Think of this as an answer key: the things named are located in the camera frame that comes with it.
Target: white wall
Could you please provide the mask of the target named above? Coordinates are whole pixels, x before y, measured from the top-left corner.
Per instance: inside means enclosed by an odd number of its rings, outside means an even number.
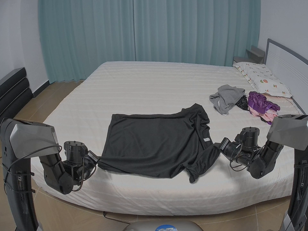
[[[0,79],[25,67],[32,92],[47,80],[38,26],[38,0],[0,0]]]
[[[308,59],[308,0],[261,0],[260,49],[268,38]]]

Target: tile floor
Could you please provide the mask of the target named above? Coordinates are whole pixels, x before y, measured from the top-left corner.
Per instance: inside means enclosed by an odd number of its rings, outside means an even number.
[[[80,83],[82,81],[51,84],[36,98],[32,99],[16,115],[16,118],[43,122]],[[3,190],[3,181],[0,182],[0,230],[13,231],[15,229],[14,220]],[[32,182],[33,188],[36,189],[34,194],[36,214],[43,225],[44,231],[121,231],[127,225],[104,218],[101,211],[87,209],[51,196],[39,188],[34,181]],[[268,229],[275,231],[280,228],[289,201],[290,197],[284,197],[217,215],[158,217],[108,213],[107,216],[126,222],[186,219],[194,221],[206,231],[266,231]]]

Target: teal curtain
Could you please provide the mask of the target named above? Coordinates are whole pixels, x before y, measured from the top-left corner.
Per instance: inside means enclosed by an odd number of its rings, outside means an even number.
[[[134,0],[137,61],[231,66],[258,44],[260,0]]]
[[[50,82],[106,61],[231,66],[257,45],[260,0],[38,0]]]
[[[135,61],[133,0],[38,0],[49,82],[86,79],[106,61]]]

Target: pillow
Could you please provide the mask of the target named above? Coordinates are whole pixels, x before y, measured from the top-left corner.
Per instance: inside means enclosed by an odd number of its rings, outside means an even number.
[[[292,97],[288,87],[283,84],[265,64],[239,62],[233,64],[248,80],[254,90],[271,96]]]

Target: gray garment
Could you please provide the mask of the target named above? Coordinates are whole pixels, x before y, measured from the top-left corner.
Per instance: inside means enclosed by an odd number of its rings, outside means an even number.
[[[218,88],[218,92],[210,95],[210,101],[214,104],[214,108],[226,116],[238,100],[245,94],[245,89],[223,85]]]

